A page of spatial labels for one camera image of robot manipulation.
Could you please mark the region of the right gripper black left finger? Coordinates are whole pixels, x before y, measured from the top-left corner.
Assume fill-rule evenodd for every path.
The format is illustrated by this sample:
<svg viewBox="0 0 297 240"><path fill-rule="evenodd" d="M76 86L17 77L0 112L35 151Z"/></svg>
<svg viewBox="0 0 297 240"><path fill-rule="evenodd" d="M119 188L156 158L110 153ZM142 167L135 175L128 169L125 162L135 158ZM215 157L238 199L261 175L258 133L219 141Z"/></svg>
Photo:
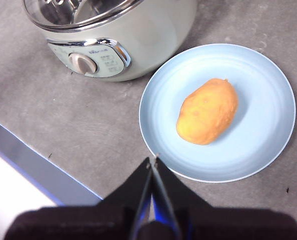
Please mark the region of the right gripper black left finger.
<svg viewBox="0 0 297 240"><path fill-rule="evenodd" d="M129 240L147 214L151 165L146 158L96 205L43 207L19 214L6 240Z"/></svg>

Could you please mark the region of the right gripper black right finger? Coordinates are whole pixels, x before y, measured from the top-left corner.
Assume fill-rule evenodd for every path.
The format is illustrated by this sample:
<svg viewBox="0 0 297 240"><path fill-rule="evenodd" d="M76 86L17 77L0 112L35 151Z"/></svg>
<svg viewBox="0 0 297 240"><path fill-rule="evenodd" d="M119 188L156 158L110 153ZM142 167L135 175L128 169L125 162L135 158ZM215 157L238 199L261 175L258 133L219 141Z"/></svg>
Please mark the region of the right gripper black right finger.
<svg viewBox="0 0 297 240"><path fill-rule="evenodd" d="M260 208L215 207L182 183L161 159L152 164L156 216L179 240L297 240L297 221Z"/></svg>

